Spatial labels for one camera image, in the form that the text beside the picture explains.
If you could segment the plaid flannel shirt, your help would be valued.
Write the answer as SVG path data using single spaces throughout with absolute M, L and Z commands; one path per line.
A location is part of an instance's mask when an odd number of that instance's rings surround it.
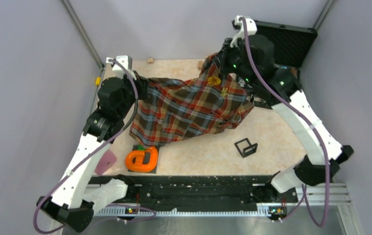
M 214 57 L 205 59 L 194 79 L 149 78 L 148 98 L 139 101 L 129 135 L 143 146 L 157 147 L 239 126 L 255 106 L 231 75 L 220 76 Z M 208 84 L 210 76 L 221 84 Z M 228 95 L 222 98 L 224 87 Z

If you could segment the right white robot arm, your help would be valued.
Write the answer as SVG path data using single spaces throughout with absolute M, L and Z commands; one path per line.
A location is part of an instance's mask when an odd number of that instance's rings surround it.
M 277 172 L 266 184 L 266 197 L 278 202 L 289 189 L 323 185 L 329 193 L 332 177 L 354 150 L 340 144 L 310 106 L 295 75 L 276 64 L 275 46 L 265 36 L 226 38 L 214 61 L 223 73 L 234 73 L 253 94 L 266 102 L 291 128 L 305 149 L 297 164 Z

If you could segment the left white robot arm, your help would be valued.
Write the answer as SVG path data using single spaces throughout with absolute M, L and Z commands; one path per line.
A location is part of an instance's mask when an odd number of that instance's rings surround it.
M 35 216 L 43 211 L 63 226 L 82 232 L 94 215 L 112 202 L 130 202 L 135 189 L 124 180 L 114 178 L 92 192 L 86 188 L 103 154 L 114 139 L 134 120 L 133 111 L 128 122 L 124 118 L 131 108 L 137 109 L 139 100 L 147 98 L 147 78 L 110 77 L 102 81 L 97 91 L 97 107 L 87 118 L 75 154 L 61 181 L 37 202 Z

